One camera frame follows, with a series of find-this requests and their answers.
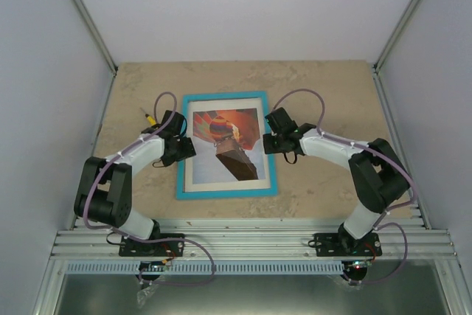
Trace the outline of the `hot air balloon photo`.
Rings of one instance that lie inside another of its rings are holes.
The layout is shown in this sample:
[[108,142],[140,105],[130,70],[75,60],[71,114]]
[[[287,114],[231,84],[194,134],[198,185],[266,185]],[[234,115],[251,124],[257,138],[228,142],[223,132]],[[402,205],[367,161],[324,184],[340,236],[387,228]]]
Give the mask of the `hot air balloon photo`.
[[187,166],[194,186],[236,184],[267,179],[256,108],[192,113],[196,156]]

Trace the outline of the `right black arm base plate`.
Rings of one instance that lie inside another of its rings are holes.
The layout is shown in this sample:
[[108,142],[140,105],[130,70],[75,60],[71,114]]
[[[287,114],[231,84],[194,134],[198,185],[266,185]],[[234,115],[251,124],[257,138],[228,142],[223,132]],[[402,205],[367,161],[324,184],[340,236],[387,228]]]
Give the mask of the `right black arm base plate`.
[[338,233],[316,233],[308,241],[318,257],[377,257],[383,254],[380,238],[370,232],[362,239]]

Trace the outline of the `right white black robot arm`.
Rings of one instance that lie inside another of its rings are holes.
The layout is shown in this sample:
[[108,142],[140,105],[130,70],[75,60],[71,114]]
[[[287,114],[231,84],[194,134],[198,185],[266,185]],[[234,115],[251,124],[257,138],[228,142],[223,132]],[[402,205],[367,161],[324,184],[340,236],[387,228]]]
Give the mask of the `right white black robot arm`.
[[358,204],[339,227],[335,245],[346,255],[358,254],[392,204],[412,188],[412,178],[392,146],[385,139],[356,142],[309,123],[297,125],[284,108],[272,111],[265,120],[271,129],[263,135],[267,155],[312,156],[350,172]]

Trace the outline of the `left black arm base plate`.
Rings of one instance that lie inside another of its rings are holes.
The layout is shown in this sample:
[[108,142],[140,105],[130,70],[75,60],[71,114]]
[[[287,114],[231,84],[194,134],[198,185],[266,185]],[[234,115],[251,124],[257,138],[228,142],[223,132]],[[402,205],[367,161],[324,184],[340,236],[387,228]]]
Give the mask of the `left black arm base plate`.
[[119,243],[120,257],[180,257],[184,251],[184,234],[163,233],[162,238],[177,238],[161,243],[143,243],[122,237]]

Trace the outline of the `yellow handled screwdriver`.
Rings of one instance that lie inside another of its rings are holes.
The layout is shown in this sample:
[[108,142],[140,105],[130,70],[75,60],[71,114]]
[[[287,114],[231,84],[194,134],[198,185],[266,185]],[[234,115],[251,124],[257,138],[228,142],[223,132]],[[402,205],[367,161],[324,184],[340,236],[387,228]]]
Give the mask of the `yellow handled screwdriver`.
[[150,126],[156,125],[155,119],[143,108],[140,108],[141,112],[145,115],[146,120],[149,122]]

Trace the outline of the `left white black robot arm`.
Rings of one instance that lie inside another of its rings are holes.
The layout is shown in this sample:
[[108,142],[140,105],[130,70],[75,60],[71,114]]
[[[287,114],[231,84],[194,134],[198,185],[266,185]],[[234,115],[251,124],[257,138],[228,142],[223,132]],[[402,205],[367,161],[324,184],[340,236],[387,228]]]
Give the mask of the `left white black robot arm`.
[[97,222],[136,239],[144,255],[154,255],[162,245],[159,222],[132,207],[133,178],[145,167],[158,163],[168,167],[196,155],[192,140],[185,136],[186,118],[165,111],[160,124],[141,132],[125,149],[99,158],[88,158],[83,166],[74,201],[74,213],[91,226]]

